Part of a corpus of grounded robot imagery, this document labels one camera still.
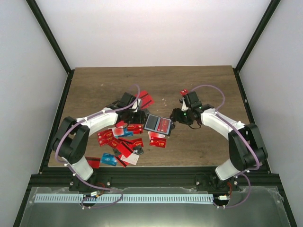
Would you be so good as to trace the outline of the black card carried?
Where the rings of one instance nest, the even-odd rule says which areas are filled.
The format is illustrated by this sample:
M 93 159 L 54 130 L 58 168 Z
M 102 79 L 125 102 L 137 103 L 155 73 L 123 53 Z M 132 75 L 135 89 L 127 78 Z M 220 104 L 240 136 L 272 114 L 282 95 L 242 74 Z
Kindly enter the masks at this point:
M 156 128 L 157 122 L 158 122 L 158 117 L 150 114 L 147 118 L 144 128 L 146 130 L 154 131 Z

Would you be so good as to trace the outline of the black card holder wallet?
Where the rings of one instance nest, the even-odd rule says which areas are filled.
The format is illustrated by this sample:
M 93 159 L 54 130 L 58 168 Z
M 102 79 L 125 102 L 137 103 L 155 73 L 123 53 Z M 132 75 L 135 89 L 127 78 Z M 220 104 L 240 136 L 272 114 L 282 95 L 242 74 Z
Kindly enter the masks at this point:
M 169 136 L 175 129 L 174 122 L 169 118 L 149 114 L 143 127 L 144 130 Z

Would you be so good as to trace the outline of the red VIP card front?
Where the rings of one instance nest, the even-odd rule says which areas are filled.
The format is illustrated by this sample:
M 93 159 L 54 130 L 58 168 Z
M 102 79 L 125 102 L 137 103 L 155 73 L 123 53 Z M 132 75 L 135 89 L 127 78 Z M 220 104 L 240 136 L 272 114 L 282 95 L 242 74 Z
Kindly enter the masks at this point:
M 170 127 L 170 119 L 167 118 L 160 118 L 157 131 L 168 133 Z

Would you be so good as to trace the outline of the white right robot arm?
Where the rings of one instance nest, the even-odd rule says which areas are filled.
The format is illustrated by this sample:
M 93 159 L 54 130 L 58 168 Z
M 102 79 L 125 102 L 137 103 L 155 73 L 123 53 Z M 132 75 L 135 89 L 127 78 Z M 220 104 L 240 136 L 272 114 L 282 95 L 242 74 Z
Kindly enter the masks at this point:
M 258 170 L 267 160 L 268 153 L 256 124 L 244 124 L 218 112 L 211 105 L 204 105 L 195 91 L 181 90 L 181 108 L 170 115 L 173 122 L 192 127 L 207 126 L 228 140 L 229 159 L 215 169 L 210 179 L 211 187 L 217 191 L 227 185 L 227 180 L 249 170 Z

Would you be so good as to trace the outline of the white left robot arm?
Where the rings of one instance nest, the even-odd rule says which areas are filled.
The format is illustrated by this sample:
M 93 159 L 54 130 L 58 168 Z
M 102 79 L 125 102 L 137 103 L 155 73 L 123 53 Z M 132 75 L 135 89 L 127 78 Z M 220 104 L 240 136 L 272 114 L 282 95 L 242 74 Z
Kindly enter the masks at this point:
M 139 95 L 125 92 L 120 100 L 96 113 L 76 119 L 70 116 L 63 119 L 53 137 L 51 149 L 55 152 L 55 158 L 60 157 L 61 162 L 81 179 L 80 185 L 86 191 L 92 191 L 97 185 L 96 178 L 92 176 L 94 170 L 85 158 L 89 137 L 120 121 L 129 122 L 134 114 L 140 112 L 141 106 Z

